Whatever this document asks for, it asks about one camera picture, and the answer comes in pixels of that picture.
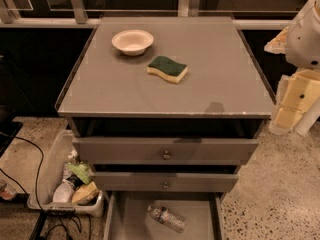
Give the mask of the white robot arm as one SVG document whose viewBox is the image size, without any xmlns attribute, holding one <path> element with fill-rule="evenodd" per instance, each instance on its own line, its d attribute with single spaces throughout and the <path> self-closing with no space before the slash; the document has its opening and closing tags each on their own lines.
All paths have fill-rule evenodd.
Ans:
<svg viewBox="0 0 320 240">
<path fill-rule="evenodd" d="M 281 77 L 269 130 L 305 135 L 320 117 L 320 0 L 308 0 L 264 50 L 284 54 L 297 67 L 292 76 Z"/>
</svg>

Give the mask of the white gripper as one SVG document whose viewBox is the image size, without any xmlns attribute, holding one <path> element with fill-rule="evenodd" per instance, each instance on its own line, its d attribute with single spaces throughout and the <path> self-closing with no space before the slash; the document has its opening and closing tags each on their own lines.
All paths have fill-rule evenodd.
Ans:
<svg viewBox="0 0 320 240">
<path fill-rule="evenodd" d="M 265 46 L 272 54 L 284 54 L 289 27 L 285 27 Z M 287 89 L 280 101 L 274 123 L 284 129 L 292 129 L 320 97 L 320 72 L 302 69 L 288 79 Z"/>
</svg>

